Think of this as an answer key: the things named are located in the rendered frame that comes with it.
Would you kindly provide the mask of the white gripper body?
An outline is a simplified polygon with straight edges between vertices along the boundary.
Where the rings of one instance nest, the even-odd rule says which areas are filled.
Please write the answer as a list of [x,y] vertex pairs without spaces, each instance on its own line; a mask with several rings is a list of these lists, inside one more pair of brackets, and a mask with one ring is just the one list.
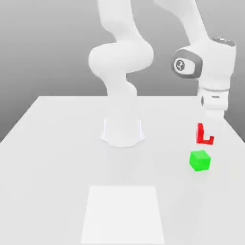
[[223,110],[204,110],[204,121],[206,124],[220,124],[224,121]]

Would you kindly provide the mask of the small red cube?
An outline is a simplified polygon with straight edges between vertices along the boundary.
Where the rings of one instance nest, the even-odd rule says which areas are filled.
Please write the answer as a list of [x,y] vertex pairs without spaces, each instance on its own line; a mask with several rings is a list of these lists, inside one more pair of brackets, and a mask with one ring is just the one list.
[[205,145],[213,145],[214,136],[210,136],[209,139],[204,139],[204,128],[202,123],[197,124],[196,130],[196,143],[205,144]]

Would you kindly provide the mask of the small green cube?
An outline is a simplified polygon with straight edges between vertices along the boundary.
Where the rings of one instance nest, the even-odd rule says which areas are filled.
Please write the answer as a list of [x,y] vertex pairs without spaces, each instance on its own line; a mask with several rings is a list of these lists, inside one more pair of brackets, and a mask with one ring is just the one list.
[[189,164],[195,171],[208,170],[210,166],[211,157],[204,151],[191,151]]

